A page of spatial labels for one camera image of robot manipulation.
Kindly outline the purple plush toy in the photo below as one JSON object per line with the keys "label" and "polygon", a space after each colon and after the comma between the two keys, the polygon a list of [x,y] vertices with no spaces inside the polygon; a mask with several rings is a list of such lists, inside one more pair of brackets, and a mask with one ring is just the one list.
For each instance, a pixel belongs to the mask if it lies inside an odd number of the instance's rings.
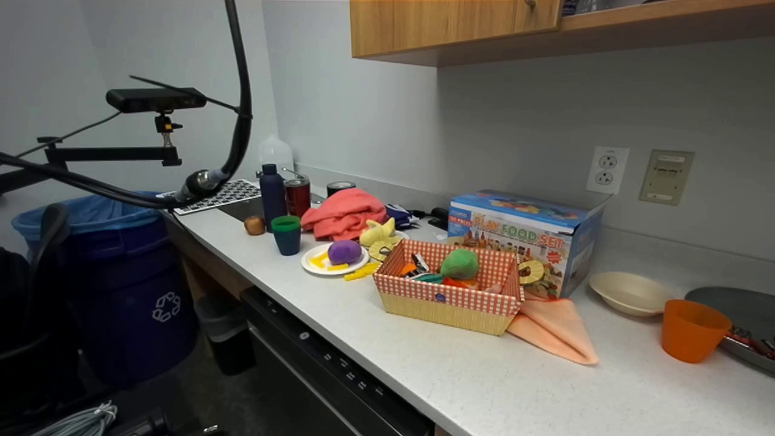
{"label": "purple plush toy", "polygon": [[361,259],[361,244],[354,239],[332,242],[326,256],[332,265],[355,265]]}

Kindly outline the green plush toy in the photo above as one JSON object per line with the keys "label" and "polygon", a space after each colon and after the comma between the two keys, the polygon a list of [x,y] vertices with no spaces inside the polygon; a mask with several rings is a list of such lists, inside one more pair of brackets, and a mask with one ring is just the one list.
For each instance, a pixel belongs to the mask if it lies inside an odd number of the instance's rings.
{"label": "green plush toy", "polygon": [[476,271],[479,271],[479,259],[469,249],[453,249],[441,265],[442,279],[469,282],[476,277]]}

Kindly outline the red checkered basket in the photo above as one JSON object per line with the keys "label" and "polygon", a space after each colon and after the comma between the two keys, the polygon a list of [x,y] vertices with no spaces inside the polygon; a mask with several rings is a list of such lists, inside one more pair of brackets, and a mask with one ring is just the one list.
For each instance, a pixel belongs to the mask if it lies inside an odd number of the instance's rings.
{"label": "red checkered basket", "polygon": [[454,248],[442,242],[399,242],[373,274],[382,308],[391,314],[504,335],[526,303],[515,259],[504,253],[468,249],[476,259],[469,279],[430,282],[408,274],[422,265],[437,274],[453,253]]}

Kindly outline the brown round toy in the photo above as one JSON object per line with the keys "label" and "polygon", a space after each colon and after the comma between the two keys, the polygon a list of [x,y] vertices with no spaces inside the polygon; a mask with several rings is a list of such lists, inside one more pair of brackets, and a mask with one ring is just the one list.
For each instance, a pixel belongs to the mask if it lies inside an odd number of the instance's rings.
{"label": "brown round toy", "polygon": [[245,231],[247,231],[247,234],[263,234],[267,226],[258,215],[249,215],[249,219],[245,219]]}

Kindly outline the blue play food box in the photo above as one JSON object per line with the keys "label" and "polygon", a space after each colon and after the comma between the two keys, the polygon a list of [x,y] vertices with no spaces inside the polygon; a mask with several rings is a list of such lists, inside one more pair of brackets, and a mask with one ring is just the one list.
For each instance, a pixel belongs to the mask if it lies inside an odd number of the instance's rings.
{"label": "blue play food box", "polygon": [[589,274],[600,207],[563,207],[504,191],[461,193],[448,207],[448,238],[465,248],[543,262],[532,295],[567,297]]}

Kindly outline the wooden upper cabinet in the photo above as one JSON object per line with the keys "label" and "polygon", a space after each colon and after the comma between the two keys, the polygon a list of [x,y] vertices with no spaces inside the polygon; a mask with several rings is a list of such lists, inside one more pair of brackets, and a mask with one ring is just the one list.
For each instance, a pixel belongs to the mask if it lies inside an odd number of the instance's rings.
{"label": "wooden upper cabinet", "polygon": [[563,13],[567,0],[349,0],[352,56],[465,66],[775,35],[775,0],[646,0]]}

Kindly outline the pink red cloth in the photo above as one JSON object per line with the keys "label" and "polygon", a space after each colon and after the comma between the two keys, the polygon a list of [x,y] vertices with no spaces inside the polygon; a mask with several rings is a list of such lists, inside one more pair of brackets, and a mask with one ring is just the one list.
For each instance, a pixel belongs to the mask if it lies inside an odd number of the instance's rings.
{"label": "pink red cloth", "polygon": [[355,239],[367,221],[385,222],[385,203],[364,188],[343,188],[308,209],[299,228],[314,239]]}

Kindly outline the white plate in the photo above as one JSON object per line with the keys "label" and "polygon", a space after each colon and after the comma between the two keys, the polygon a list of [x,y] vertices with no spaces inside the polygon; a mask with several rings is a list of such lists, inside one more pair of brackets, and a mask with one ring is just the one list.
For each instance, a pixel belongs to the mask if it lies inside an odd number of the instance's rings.
{"label": "white plate", "polygon": [[313,274],[313,277],[326,277],[326,279],[335,279],[335,277],[345,277],[361,267],[367,265],[367,253],[361,253],[361,259],[354,262],[354,265],[332,265],[329,262],[329,248],[326,244],[318,244],[313,249],[308,249],[302,256],[299,256],[299,267]]}

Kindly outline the white dish rack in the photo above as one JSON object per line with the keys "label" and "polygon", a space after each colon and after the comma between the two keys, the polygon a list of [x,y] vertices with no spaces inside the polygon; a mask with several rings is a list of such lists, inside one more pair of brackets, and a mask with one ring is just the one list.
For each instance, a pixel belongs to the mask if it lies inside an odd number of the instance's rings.
{"label": "white dish rack", "polygon": [[257,181],[249,179],[230,179],[215,196],[197,201],[187,209],[178,209],[178,215],[203,214],[221,207],[234,207],[243,201],[253,201],[262,196],[262,188]]}

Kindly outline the black dishwasher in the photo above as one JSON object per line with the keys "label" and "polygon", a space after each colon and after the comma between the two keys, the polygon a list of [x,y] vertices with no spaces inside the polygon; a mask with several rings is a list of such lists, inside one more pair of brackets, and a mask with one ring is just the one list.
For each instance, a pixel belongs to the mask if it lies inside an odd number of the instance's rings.
{"label": "black dishwasher", "polygon": [[258,288],[245,295],[269,436],[430,436],[434,421]]}

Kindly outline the orange napkin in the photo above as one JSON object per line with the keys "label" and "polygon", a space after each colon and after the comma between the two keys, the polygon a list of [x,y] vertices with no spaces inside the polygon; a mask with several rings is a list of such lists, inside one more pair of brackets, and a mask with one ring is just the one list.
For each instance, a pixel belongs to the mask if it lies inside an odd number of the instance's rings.
{"label": "orange napkin", "polygon": [[567,297],[527,297],[509,325],[509,335],[578,366],[597,364],[597,354],[586,335],[582,314]]}

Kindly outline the cream bowl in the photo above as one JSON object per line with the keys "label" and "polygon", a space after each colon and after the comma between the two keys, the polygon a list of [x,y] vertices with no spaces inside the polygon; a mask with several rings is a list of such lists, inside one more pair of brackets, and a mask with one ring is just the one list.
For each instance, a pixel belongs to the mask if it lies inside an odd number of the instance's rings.
{"label": "cream bowl", "polygon": [[629,317],[657,317],[674,301],[663,284],[629,271],[597,271],[589,286],[608,308]]}

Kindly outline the orange cup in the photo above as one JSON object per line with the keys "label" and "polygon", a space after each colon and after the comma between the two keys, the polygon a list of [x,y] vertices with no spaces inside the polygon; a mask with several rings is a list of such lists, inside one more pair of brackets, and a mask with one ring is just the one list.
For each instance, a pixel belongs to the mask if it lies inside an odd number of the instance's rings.
{"label": "orange cup", "polygon": [[708,362],[728,335],[731,320],[695,301],[668,301],[663,305],[660,349],[682,362]]}

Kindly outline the white wall outlet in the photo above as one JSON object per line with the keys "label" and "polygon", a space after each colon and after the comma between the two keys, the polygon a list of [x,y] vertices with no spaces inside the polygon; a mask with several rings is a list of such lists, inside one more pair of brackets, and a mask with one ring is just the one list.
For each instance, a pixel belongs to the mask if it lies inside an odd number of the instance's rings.
{"label": "white wall outlet", "polygon": [[616,196],[620,191],[629,151],[597,146],[590,158],[586,188]]}

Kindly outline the beige wall plate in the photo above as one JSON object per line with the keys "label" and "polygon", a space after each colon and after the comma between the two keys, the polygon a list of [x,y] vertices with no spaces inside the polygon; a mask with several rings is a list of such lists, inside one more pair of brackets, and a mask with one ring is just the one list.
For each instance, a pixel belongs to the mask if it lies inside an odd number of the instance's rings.
{"label": "beige wall plate", "polygon": [[693,169],[693,151],[653,151],[648,154],[640,199],[677,207]]}

